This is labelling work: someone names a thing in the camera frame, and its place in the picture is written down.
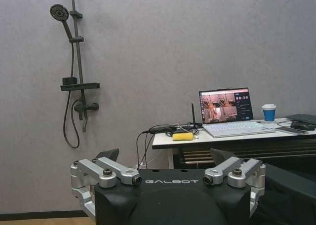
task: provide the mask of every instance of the laptop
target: laptop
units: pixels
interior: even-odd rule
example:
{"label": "laptop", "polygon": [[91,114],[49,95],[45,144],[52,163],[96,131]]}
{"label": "laptop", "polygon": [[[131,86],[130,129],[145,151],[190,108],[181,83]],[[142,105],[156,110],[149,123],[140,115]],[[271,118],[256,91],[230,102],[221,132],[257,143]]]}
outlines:
{"label": "laptop", "polygon": [[203,128],[214,138],[276,132],[253,120],[248,88],[200,91]]}

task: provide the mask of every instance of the antenna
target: antenna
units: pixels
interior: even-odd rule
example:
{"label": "antenna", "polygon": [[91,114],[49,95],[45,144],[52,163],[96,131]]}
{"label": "antenna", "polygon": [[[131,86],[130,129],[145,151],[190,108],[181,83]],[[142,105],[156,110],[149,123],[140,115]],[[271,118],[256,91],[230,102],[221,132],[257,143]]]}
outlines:
{"label": "antenna", "polygon": [[197,123],[196,123],[196,115],[194,114],[194,105],[191,103],[191,108],[192,108],[192,119],[193,119],[193,128],[197,128]]}

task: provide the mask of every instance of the bolt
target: bolt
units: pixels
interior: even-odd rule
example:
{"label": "bolt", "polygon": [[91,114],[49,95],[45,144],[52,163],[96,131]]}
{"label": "bolt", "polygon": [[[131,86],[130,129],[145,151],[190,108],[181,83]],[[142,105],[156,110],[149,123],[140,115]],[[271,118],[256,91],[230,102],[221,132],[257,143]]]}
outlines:
{"label": "bolt", "polygon": [[207,186],[210,186],[213,183],[213,178],[212,177],[203,177],[203,182]]}
{"label": "bolt", "polygon": [[242,171],[241,171],[240,169],[234,169],[234,170],[233,170],[233,175],[234,175],[234,176],[240,177],[241,174],[242,174]]}
{"label": "bolt", "polygon": [[143,179],[141,177],[134,177],[132,179],[133,186],[139,186],[141,184],[142,180]]}
{"label": "bolt", "polygon": [[104,169],[103,170],[103,176],[108,177],[110,175],[112,175],[112,171],[110,169]]}

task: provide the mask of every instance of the video call on screen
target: video call on screen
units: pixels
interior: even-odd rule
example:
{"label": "video call on screen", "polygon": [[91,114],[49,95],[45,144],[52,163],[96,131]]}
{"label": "video call on screen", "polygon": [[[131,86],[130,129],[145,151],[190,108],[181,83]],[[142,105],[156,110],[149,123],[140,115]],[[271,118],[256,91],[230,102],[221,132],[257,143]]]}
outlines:
{"label": "video call on screen", "polygon": [[253,119],[247,89],[200,92],[200,104],[203,123]]}

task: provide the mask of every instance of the shower head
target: shower head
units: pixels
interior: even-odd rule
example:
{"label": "shower head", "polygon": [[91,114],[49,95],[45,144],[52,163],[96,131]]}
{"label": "shower head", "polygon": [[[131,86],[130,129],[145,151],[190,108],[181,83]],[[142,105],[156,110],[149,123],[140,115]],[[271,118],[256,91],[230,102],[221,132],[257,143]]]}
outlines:
{"label": "shower head", "polygon": [[68,10],[63,7],[61,4],[55,4],[50,8],[50,14],[54,19],[58,21],[66,21],[69,17]]}
{"label": "shower head", "polygon": [[68,24],[66,22],[66,20],[69,17],[68,10],[65,7],[63,7],[61,4],[54,4],[50,8],[50,14],[51,14],[51,16],[53,16],[54,19],[61,21],[63,23],[67,37],[68,37],[68,39],[71,39],[72,35],[71,35],[70,29],[68,27]]}

